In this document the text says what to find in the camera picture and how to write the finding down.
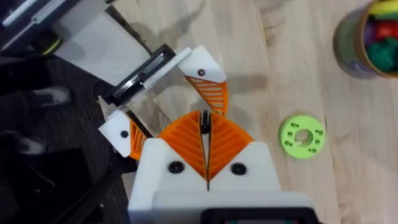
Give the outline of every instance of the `wooden table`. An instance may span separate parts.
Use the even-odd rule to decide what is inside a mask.
[[[339,21],[367,0],[118,0],[150,48],[204,45],[228,76],[228,118],[271,149],[284,190],[307,193],[325,223],[398,222],[398,80],[360,80],[332,50]],[[151,126],[205,103],[173,71],[156,90]],[[327,128],[309,160],[278,142],[283,119],[310,113]]]

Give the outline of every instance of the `dark floor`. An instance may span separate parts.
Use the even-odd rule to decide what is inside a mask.
[[[46,140],[50,151],[82,148],[93,181],[96,181],[106,170],[110,151],[113,150],[98,131],[104,121],[93,94],[98,79],[61,60],[49,61],[49,70],[54,85],[71,89],[73,103],[47,110],[40,122],[26,131],[31,136]],[[103,223],[129,223],[127,197],[121,179],[103,199],[103,205]]]

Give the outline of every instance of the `screw hole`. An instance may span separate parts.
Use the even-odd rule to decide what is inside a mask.
[[[198,70],[198,75],[199,76],[204,76],[204,75],[206,75],[206,72],[203,69],[199,69]]]
[[[318,133],[319,135],[322,135],[322,134],[323,134],[323,131],[315,130],[315,133]]]
[[[169,164],[168,170],[172,174],[180,174],[184,171],[184,164],[180,161],[173,161]]]
[[[120,132],[120,136],[122,136],[122,138],[127,138],[127,137],[129,137],[129,132],[126,130],[123,130]]]
[[[231,172],[235,175],[244,175],[247,171],[248,169],[246,168],[246,166],[240,162],[235,163],[231,166]]]

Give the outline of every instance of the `green washer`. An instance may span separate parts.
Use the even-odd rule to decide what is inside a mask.
[[[295,140],[296,134],[307,131],[303,141]],[[279,129],[279,143],[289,155],[297,159],[309,159],[318,154],[324,147],[326,131],[321,122],[307,116],[293,116],[285,121]]]

